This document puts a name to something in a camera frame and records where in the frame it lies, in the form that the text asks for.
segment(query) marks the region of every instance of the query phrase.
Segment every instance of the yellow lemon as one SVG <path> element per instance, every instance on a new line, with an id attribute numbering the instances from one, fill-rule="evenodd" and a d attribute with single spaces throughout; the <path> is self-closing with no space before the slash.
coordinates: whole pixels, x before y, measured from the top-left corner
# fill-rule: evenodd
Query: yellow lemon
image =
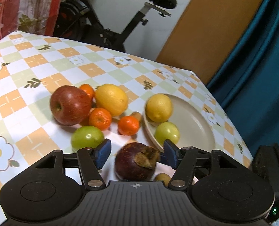
<path id="1" fill-rule="evenodd" d="M 173 113 L 173 104 L 170 98 L 158 93 L 151 96 L 146 105 L 146 115 L 154 122 L 165 122 Z"/>
<path id="2" fill-rule="evenodd" d="M 128 107 L 128 97 L 118 86 L 104 84 L 95 91 L 97 108 L 108 110 L 111 116 L 119 116 Z"/>

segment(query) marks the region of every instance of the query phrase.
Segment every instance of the exercise bike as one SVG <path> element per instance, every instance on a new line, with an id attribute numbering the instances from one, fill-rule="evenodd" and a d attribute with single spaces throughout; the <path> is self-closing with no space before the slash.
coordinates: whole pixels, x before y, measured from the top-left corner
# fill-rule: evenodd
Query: exercise bike
<path id="1" fill-rule="evenodd" d="M 145 2 L 143 8 L 119 34 L 103 27 L 89 0 L 65 0 L 60 3 L 53 36 L 125 52 L 125 40 L 139 23 L 142 25 L 148 23 L 144 17 L 150 9 L 154 9 L 162 17 L 166 17 L 171 14 L 161 8 L 173 9 L 177 5 L 176 0 L 149 1 L 151 3 Z"/>

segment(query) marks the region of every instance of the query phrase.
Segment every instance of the curtain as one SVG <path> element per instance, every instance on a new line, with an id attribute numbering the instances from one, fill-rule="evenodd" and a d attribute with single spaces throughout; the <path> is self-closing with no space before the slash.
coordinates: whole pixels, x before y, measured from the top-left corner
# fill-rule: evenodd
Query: curtain
<path id="1" fill-rule="evenodd" d="M 61 0 L 0 0 L 0 40 L 15 30 L 52 36 Z"/>
<path id="2" fill-rule="evenodd" d="M 263 0 L 207 88 L 252 155 L 279 144 L 279 0 Z"/>

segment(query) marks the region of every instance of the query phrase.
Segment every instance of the green apple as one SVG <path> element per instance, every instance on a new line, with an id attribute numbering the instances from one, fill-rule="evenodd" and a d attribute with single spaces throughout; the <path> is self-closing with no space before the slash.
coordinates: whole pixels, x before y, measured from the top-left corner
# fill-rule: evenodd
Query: green apple
<path id="1" fill-rule="evenodd" d="M 166 139 L 171 140 L 176 145 L 180 139 L 180 132 L 175 124 L 167 121 L 156 128 L 154 137 L 161 146 Z"/>
<path id="2" fill-rule="evenodd" d="M 71 146 L 74 152 L 86 147 L 96 148 L 104 139 L 104 134 L 97 127 L 84 126 L 71 136 Z"/>

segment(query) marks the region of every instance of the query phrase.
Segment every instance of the table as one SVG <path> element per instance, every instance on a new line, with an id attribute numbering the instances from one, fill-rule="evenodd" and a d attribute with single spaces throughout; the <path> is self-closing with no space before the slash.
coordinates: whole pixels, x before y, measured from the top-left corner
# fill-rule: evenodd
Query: table
<path id="1" fill-rule="evenodd" d="M 153 94 L 176 95 L 205 117 L 216 149 L 246 167 L 252 160 L 240 134 L 194 72 L 81 42 L 15 31 L 0 41 L 0 188 L 52 150 L 72 152 L 71 134 L 79 125 L 59 126 L 50 112 L 49 99 L 59 86 L 84 83 L 119 86 L 129 98 L 127 115 L 142 113 Z M 119 135 L 115 121 L 104 134 L 112 141 L 111 156 L 102 169 L 107 183 L 115 179 L 113 161 L 120 147 L 150 141 L 142 128 L 134 137 Z M 162 171 L 174 173 L 158 165 L 156 173 Z M 74 168 L 66 173 L 80 182 Z M 0 207 L 0 223 L 4 219 Z"/>

